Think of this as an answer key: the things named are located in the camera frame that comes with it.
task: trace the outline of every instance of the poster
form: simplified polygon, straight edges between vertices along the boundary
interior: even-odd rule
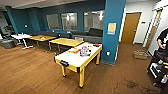
[[[116,23],[109,23],[108,24],[108,34],[115,35],[115,31],[116,31]]]

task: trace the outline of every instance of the trash can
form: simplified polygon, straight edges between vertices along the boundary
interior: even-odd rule
[[[5,49],[11,49],[16,47],[16,45],[13,40],[3,40],[2,47],[4,47]]]

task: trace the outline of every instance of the yellow table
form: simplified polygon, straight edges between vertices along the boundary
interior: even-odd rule
[[[36,40],[36,41],[37,41],[37,46],[39,46],[38,41],[49,41],[49,40],[54,39],[54,38],[56,38],[56,37],[38,35],[38,36],[30,37],[29,39]]]
[[[89,49],[91,50],[90,56],[82,57],[82,56],[80,56],[80,51],[76,54],[69,52],[75,48],[81,49],[83,46],[89,47]],[[64,53],[61,53],[61,54],[55,56],[55,62],[62,66],[62,73],[63,73],[64,77],[66,77],[66,70],[65,70],[66,68],[70,69],[76,73],[79,73],[80,74],[79,87],[82,88],[84,85],[85,67],[90,63],[90,61],[95,56],[97,56],[96,64],[99,64],[100,52],[102,50],[102,45],[99,47],[95,47],[95,46],[93,46],[93,44],[85,42],[75,48],[71,48]]]
[[[58,44],[58,49],[60,51],[59,44],[66,45],[66,46],[71,46],[71,47],[76,47],[79,44],[83,43],[84,41],[67,39],[67,38],[58,38],[58,39],[55,39],[55,40],[51,40],[50,42]]]

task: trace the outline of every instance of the baseboard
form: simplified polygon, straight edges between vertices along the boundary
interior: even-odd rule
[[[104,61],[104,60],[100,60],[100,62],[104,63],[104,64],[112,65],[112,66],[115,65],[115,63],[113,63],[113,62],[108,62],[108,61]]]

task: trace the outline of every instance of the door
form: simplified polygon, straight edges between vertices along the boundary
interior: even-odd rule
[[[162,13],[162,10],[158,10],[158,11],[157,11],[157,14],[156,14],[156,16],[155,16],[155,18],[151,20],[152,28],[151,28],[150,32],[148,32],[148,36],[147,36],[147,38],[146,38],[146,39],[147,39],[147,42],[146,42],[146,45],[145,45],[145,47],[143,48],[143,50],[148,50],[148,48],[149,48],[149,45],[150,45],[150,43],[151,43],[151,40],[153,39],[153,36],[154,36],[154,34],[155,34],[155,31],[156,31],[156,29],[157,29],[157,27],[158,27],[158,25],[159,25],[161,13]]]
[[[127,13],[121,42],[133,42],[141,13]]]

